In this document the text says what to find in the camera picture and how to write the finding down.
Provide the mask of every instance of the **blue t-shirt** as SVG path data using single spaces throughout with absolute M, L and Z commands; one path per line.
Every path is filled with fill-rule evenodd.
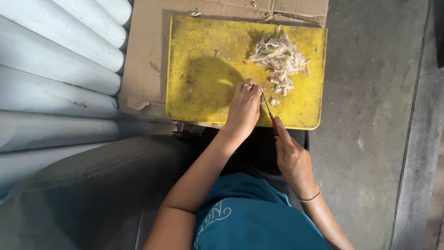
M 221 176 L 196 212 L 193 249 L 331 249 L 286 195 L 246 173 Z

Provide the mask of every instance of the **yellow cutting board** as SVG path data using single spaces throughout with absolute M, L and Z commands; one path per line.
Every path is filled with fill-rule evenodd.
M 268 101 L 275 98 L 281 102 L 268 106 L 286 128 L 317 128 L 321 121 L 327 29 L 281 25 L 281 31 L 288 33 L 306 59 L 312 59 L 312 77 L 302 72 L 290 76 L 294 89 L 285 97 L 273 94 L 275 84 L 270 82 L 268 70 L 248 62 L 264 32 L 275 34 L 276 25 L 171 16 L 167 116 L 177 121 L 225 123 L 236 84 L 253 78 Z M 218 58 L 212 48 L 220 51 Z M 272 126 L 265 104 L 261 105 L 257 126 Z

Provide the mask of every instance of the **hand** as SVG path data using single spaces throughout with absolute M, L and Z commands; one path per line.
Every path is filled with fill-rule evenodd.
M 277 134 L 277 166 L 299 199 L 309 200 L 319 193 L 314 180 L 310 154 L 285 129 L 279 117 L 274 117 Z
M 244 83 L 238 83 L 236 86 L 236 93 L 230 104 L 228 118 L 221 131 L 236 138 L 239 144 L 251 134 L 259 119 L 261 94 L 261 88 L 251 78 L 246 79 Z

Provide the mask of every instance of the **woman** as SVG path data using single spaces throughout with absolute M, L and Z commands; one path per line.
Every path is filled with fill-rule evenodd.
M 145 250 L 353 249 L 314 180 L 308 151 L 278 116 L 277 166 L 305 214 L 291 207 L 285 194 L 264 181 L 267 178 L 248 171 L 220 176 L 253 131 L 260 96 L 252 79 L 236 86 L 226 124 L 165 197 Z

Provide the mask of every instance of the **torn cardboard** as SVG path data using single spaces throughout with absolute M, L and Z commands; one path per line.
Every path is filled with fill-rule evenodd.
M 328 0 L 135 0 L 121 91 L 121 112 L 152 115 L 165 103 L 170 16 L 324 27 Z M 159 114 L 164 119 L 165 113 Z

